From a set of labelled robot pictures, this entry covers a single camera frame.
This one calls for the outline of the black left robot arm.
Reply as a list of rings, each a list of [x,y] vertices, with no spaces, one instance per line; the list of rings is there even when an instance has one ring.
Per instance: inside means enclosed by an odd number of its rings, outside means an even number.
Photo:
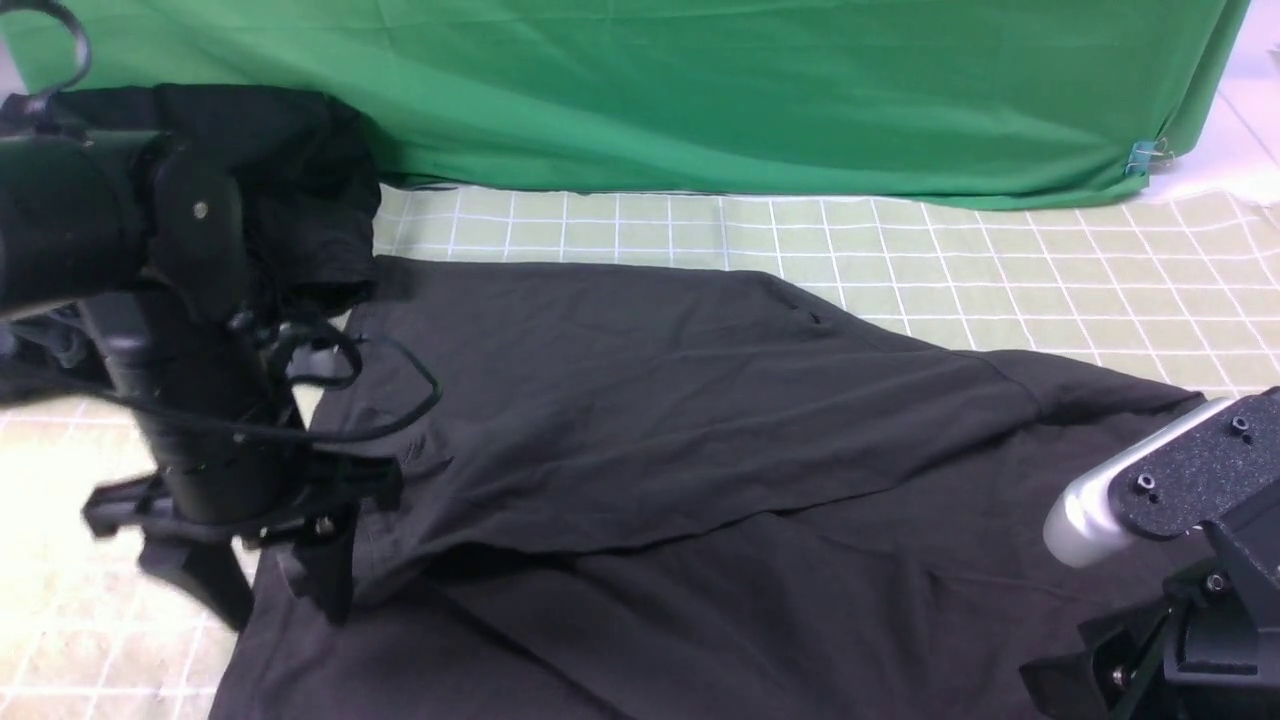
[[[154,469],[82,518],[137,530],[140,568],[233,629],[253,610],[233,543],[285,550],[333,624],[355,600],[362,506],[398,462],[347,451],[407,425],[311,430],[294,392],[348,389],[369,340],[381,195],[362,117],[288,88],[161,86],[3,104],[3,392],[133,415]]]

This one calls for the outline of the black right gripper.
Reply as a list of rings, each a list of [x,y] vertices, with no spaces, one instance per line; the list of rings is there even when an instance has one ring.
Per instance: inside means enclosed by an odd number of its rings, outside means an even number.
[[[1047,719],[1277,717],[1277,391],[1230,398],[1130,465],[1110,498],[1138,536],[1114,556],[1167,543],[1187,562],[1152,600],[1082,623],[1075,653],[1024,664],[1036,710]]]

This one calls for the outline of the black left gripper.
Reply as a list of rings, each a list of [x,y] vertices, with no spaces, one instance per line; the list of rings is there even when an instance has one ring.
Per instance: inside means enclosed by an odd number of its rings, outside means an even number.
[[[253,592],[230,543],[283,541],[278,564],[292,594],[332,625],[351,612],[358,509],[396,506],[399,464],[358,455],[159,455],[154,471],[95,488],[82,516],[100,538],[136,529],[140,569],[175,587],[233,632]]]

